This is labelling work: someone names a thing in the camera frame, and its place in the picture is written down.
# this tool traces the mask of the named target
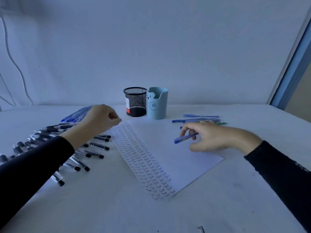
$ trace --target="person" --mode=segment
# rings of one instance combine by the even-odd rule
[[[311,173],[249,131],[212,122],[185,123],[179,136],[199,133],[193,152],[235,148],[264,178],[307,232],[311,232]]]
[[[120,122],[111,107],[94,105],[86,117],[71,129],[2,164],[0,198],[6,201],[1,208],[5,214],[0,218],[0,229],[76,149]],[[202,141],[190,145],[193,152],[225,148],[242,151],[245,159],[262,175],[306,231],[311,232],[311,174],[308,170],[249,131],[202,121],[186,123],[180,136],[188,130],[190,134],[197,132],[202,137]],[[29,181],[31,176],[36,176],[36,180]]]

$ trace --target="black rim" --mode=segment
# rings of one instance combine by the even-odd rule
[[[125,91],[128,90],[128,89],[143,89],[143,90],[146,90],[146,91],[143,92],[143,93],[126,93]],[[124,92],[124,94],[126,94],[126,95],[140,96],[140,95],[146,94],[146,93],[147,93],[147,89],[146,89],[146,88],[139,88],[139,87],[131,87],[131,88],[126,88],[126,89],[124,89],[123,92]]]

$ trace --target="smiley face drawing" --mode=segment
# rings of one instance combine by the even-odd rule
[[[150,102],[149,106],[150,106],[151,110],[153,110],[153,111],[156,110],[156,104],[154,102]]]

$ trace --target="hand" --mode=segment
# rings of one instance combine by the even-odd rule
[[[245,154],[249,154],[262,142],[257,135],[249,131],[220,126],[207,121],[185,123],[179,136],[184,136],[187,130],[189,130],[189,134],[199,133],[202,138],[202,141],[190,145],[190,150],[193,152],[236,148]]]
[[[60,134],[76,150],[96,135],[107,131],[122,121],[115,110],[107,105],[93,105],[84,119]]]

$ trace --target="sheet of paper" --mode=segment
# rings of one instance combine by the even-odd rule
[[[213,153],[191,152],[191,139],[174,144],[180,126],[142,117],[109,131],[124,160],[156,200],[172,196],[223,160]]]

